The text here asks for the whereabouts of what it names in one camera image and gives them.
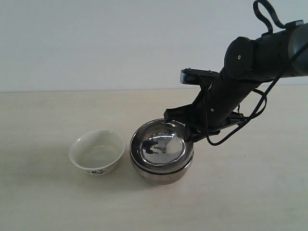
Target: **beige table surface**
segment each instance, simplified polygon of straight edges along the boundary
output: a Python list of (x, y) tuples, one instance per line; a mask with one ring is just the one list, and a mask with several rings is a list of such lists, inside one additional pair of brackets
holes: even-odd
[(0, 231), (308, 230), (308, 86), (274, 88), (264, 114), (223, 145), (196, 143), (192, 167), (172, 185), (146, 184), (129, 146), (106, 176), (70, 163), (81, 134), (112, 128), (128, 145), (140, 125), (197, 93), (0, 94)]

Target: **white wall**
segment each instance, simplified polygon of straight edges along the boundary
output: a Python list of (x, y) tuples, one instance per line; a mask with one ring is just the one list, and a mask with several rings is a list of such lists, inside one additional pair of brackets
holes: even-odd
[[(283, 23), (308, 22), (307, 0), (270, 2)], [(0, 91), (184, 87), (182, 68), (219, 71), (233, 39), (266, 31), (252, 3), (0, 0)]]

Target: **metal bowl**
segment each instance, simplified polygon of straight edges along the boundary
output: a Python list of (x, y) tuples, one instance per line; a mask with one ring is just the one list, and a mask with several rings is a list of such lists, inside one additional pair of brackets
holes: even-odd
[(184, 142), (185, 126), (177, 121), (152, 120), (130, 141), (130, 159), (137, 172), (154, 184), (181, 179), (193, 160), (193, 142)]

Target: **white bowl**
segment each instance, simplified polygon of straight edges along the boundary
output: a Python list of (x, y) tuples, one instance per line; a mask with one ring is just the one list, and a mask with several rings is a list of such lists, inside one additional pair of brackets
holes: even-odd
[(113, 130), (100, 129), (84, 134), (69, 149), (71, 162), (91, 175), (104, 175), (115, 169), (125, 141)]

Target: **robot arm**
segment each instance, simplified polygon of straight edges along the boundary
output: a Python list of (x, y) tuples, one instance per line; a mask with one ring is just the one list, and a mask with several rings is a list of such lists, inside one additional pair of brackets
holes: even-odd
[[(275, 25), (284, 29), (273, 33), (271, 23), (258, 9), (261, 3)], [(166, 109), (165, 121), (176, 120), (186, 126), (186, 141), (197, 142), (217, 135), (221, 129), (238, 125), (232, 134), (260, 115), (261, 104), (281, 77), (308, 76), (308, 24), (302, 20), (283, 25), (267, 0), (256, 0), (254, 11), (268, 32), (256, 40), (238, 37), (228, 47), (224, 67), (218, 72), (183, 69), (181, 83), (200, 85), (201, 91), (192, 104)], [(272, 82), (266, 92), (257, 90), (262, 83)], [(256, 109), (245, 117), (234, 109), (252, 91), (262, 95)]]

